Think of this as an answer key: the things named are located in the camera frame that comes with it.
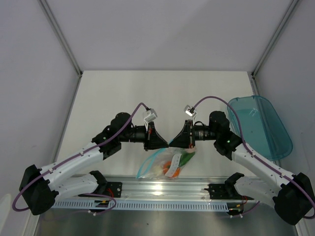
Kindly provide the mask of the green toy bell pepper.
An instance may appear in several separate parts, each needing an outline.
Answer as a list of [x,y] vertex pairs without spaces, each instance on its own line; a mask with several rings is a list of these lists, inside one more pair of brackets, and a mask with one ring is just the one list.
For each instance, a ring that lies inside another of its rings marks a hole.
[[186,165],[195,155],[195,152],[183,152],[180,157],[179,167]]

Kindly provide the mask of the clear zip top bag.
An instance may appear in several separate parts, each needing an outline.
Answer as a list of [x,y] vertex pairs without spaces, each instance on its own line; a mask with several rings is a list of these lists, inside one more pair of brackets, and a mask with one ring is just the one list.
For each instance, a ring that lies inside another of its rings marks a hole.
[[140,166],[136,178],[173,179],[195,156],[196,148],[161,148],[151,154]]

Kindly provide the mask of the white toy egg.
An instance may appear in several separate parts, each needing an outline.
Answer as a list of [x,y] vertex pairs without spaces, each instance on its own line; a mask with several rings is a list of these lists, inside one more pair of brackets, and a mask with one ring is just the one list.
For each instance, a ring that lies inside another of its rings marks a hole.
[[163,175],[163,167],[161,167],[161,166],[154,166],[154,167],[153,167],[153,174],[154,174],[155,176],[161,176],[161,175]]

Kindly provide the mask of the orange toy pumpkin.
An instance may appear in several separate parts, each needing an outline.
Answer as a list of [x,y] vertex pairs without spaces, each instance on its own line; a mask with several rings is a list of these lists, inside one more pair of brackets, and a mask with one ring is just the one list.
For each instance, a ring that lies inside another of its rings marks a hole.
[[166,177],[169,178],[176,178],[179,176],[181,171],[180,167],[176,167],[175,164],[172,164],[171,161],[167,161],[164,165],[163,165],[163,173]]

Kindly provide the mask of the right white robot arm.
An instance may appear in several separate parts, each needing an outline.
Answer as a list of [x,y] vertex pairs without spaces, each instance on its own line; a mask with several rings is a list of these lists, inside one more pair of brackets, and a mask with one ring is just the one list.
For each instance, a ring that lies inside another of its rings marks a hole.
[[196,141],[214,141],[216,151],[255,174],[259,180],[250,180],[241,173],[234,174],[234,181],[225,185],[230,198],[244,195],[272,207],[286,223],[296,225],[309,219],[307,213],[315,207],[315,194],[310,179],[303,173],[297,175],[269,161],[243,138],[230,130],[224,112],[209,115],[208,125],[195,125],[186,120],[182,131],[171,141],[170,147],[193,148]]

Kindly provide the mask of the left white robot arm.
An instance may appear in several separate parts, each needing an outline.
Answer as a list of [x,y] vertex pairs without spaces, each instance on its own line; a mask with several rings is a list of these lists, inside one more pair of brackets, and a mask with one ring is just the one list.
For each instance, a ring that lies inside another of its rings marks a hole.
[[74,196],[108,194],[113,198],[114,192],[100,171],[91,171],[82,177],[74,174],[114,155],[121,150],[123,142],[142,143],[145,151],[168,147],[156,131],[156,118],[156,112],[149,109],[143,114],[144,125],[136,126],[130,114],[118,113],[110,125],[72,157],[41,168],[27,167],[19,188],[27,208],[33,215],[41,215],[55,202]]

